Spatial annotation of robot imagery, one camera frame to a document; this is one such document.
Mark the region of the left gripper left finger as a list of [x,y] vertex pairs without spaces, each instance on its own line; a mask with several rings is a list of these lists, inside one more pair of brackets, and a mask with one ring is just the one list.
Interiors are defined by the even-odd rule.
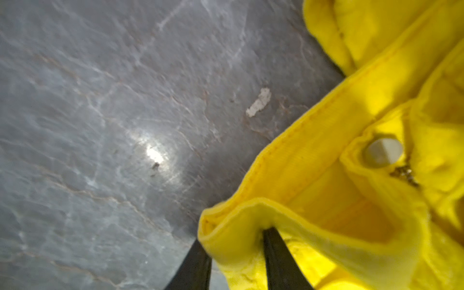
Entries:
[[165,290],[209,290],[211,266],[211,257],[196,239]]

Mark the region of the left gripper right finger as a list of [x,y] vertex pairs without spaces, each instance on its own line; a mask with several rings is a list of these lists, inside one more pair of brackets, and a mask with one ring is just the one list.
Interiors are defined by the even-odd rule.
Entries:
[[263,232],[269,290],[314,290],[275,228]]

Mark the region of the yellow trousers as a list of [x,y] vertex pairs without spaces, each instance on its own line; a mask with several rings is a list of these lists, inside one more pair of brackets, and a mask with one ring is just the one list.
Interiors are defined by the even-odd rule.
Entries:
[[318,290],[464,287],[464,4],[305,1],[345,79],[269,144],[198,239],[232,290],[268,287],[262,230]]

